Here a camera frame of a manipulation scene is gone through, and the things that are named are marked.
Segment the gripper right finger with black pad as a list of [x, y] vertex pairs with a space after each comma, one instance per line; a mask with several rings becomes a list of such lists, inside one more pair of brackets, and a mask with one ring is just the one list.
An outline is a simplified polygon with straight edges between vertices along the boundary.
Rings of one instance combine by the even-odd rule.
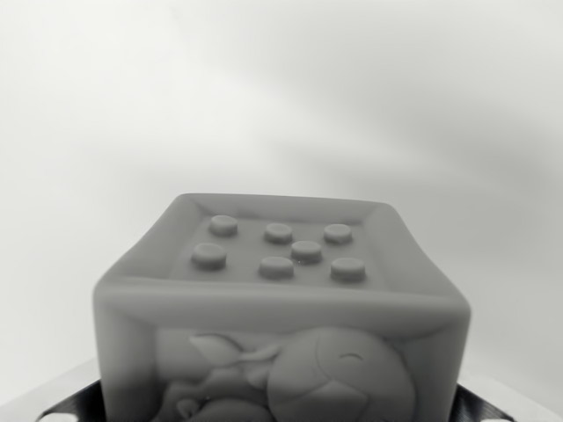
[[463, 422], [515, 421], [506, 412], [508, 389], [499, 383], [459, 382], [453, 402], [453, 420]]

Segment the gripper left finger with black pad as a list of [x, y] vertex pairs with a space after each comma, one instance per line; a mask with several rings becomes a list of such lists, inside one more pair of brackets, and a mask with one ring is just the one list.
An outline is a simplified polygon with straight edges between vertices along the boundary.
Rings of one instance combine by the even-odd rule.
[[62, 396], [62, 386], [52, 385], [40, 390], [48, 398], [48, 403], [36, 421], [50, 414], [69, 414], [78, 421], [102, 420], [102, 389], [100, 380], [89, 382], [80, 389], [73, 389], [67, 396]]

